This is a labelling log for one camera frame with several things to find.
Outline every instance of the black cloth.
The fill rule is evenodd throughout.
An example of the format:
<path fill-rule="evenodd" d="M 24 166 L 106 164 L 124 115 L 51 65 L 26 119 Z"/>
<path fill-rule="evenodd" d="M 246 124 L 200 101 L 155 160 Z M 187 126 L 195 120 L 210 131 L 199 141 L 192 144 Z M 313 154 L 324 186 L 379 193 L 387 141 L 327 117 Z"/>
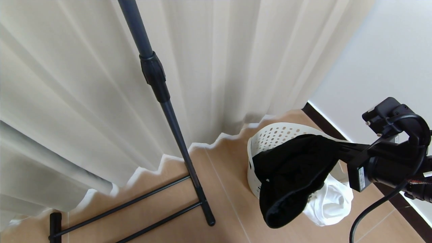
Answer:
<path fill-rule="evenodd" d="M 339 149 L 331 139 L 305 134 L 252 158 L 262 183 L 261 213 L 270 228 L 280 228 L 303 212 L 336 165 Z"/>

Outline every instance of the perforated basket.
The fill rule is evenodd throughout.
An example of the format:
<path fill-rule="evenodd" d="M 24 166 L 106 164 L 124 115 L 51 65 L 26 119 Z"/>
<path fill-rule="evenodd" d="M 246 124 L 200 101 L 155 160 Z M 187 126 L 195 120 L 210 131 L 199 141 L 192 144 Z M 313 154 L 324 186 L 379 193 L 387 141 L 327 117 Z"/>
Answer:
<path fill-rule="evenodd" d="M 261 182 L 255 175 L 254 163 L 252 161 L 252 158 L 262 151 L 272 149 L 302 134 L 321 135 L 335 141 L 346 142 L 331 137 L 315 128 L 296 123 L 278 122 L 262 128 L 248 141 L 248 182 L 252 193 L 257 198 L 260 197 Z M 331 174 L 337 180 L 343 180 L 344 178 L 346 178 L 346 175 L 343 173 L 339 164 L 332 170 Z"/>

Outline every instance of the cable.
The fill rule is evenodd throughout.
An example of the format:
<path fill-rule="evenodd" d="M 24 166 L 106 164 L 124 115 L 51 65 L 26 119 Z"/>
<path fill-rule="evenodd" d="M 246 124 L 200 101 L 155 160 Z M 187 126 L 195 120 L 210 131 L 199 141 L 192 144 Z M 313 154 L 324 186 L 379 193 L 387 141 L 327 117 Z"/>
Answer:
<path fill-rule="evenodd" d="M 426 156 L 427 153 L 427 146 L 430 144 L 430 140 L 431 140 L 431 130 L 429 130 L 429 126 L 426 123 L 426 121 L 419 115 L 415 114 L 415 113 L 408 113 L 408 114 L 401 114 L 401 115 L 397 115 L 394 116 L 390 119 L 388 119 L 388 122 L 390 124 L 393 124 L 401 119 L 406 119 L 406 118 L 414 118 L 416 119 L 419 123 L 420 126 L 422 127 L 423 132 L 426 135 L 426 139 L 424 139 L 422 142 L 422 144 L 418 144 L 418 146 L 420 147 L 419 149 L 419 153 L 418 153 L 418 157 L 414 166 L 414 170 L 412 171 L 412 173 L 410 173 L 407 178 L 410 178 L 412 176 L 414 176 L 417 171 L 420 169 L 423 159 Z M 389 193 L 388 195 L 384 196 L 383 198 L 379 199 L 378 201 L 376 201 L 375 203 L 373 203 L 372 205 L 370 205 L 369 207 L 367 207 L 363 212 L 361 212 L 361 214 L 356 218 L 356 220 L 354 220 L 353 225 L 351 226 L 351 230 L 349 232 L 349 243 L 354 243 L 354 233 L 356 232 L 357 226 L 359 225 L 360 221 L 368 214 L 370 213 L 372 210 L 376 209 L 378 206 L 380 206 L 381 204 L 385 203 L 386 201 L 390 200 L 392 197 L 396 196 L 405 186 L 408 185 L 408 180 L 404 180 L 403 182 L 401 182 L 397 187 L 394 188 L 394 190 Z"/>

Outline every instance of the baseboard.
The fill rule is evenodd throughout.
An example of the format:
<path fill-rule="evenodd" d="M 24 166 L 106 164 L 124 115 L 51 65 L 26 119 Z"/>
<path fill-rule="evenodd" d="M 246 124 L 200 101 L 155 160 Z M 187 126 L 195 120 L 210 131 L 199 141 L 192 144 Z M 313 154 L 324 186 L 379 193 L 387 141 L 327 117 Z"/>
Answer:
<path fill-rule="evenodd" d="M 340 131 L 338 131 L 338 129 L 335 128 L 336 126 L 334 126 L 331 121 L 318 112 L 318 110 L 312 104 L 307 103 L 302 110 L 326 134 L 334 138 L 351 141 Z M 391 190 L 393 190 L 393 188 L 380 183 L 375 184 L 375 186 L 384 195 L 387 195 Z M 432 228 L 423 219 L 423 217 L 420 216 L 420 214 L 413 207 L 411 207 L 411 205 L 403 198 L 402 195 L 396 195 L 390 199 L 390 203 L 400 212 L 405 220 L 414 228 L 414 230 L 420 235 L 421 238 L 423 238 L 426 243 L 432 243 Z"/>

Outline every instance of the tile floor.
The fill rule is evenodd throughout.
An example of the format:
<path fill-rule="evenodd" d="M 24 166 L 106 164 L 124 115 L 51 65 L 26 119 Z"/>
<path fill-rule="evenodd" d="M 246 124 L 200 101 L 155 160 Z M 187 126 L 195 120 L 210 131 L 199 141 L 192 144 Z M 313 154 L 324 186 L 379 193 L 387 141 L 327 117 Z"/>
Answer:
<path fill-rule="evenodd" d="M 266 120 L 258 128 L 246 128 L 237 136 L 228 136 L 206 147 L 190 149 L 192 161 L 203 185 L 209 204 L 216 217 L 216 225 L 206 224 L 200 207 L 158 227 L 131 242 L 296 242 L 346 243 L 351 223 L 357 215 L 383 195 L 375 186 L 354 194 L 351 214 L 340 223 L 327 227 L 314 225 L 300 215 L 280 229 L 266 226 L 259 202 L 248 187 L 246 173 L 248 157 L 246 144 L 258 129 L 273 122 L 294 122 L 317 127 L 300 110 L 293 110 L 280 118 Z M 172 180 L 187 174 L 181 160 L 168 159 L 160 175 L 143 171 L 133 185 L 120 189 L 116 197 L 95 193 L 87 205 L 63 214 L 63 228 L 127 202 Z M 197 202 L 192 182 L 186 180 L 163 192 L 146 198 L 126 209 L 62 236 L 63 243 L 114 243 L 174 212 Z M 2 243 L 47 243 L 49 214 L 29 217 L 11 225 L 1 234 Z M 356 232 L 356 242 L 374 243 L 424 242 L 400 213 L 385 203 L 366 216 Z"/>

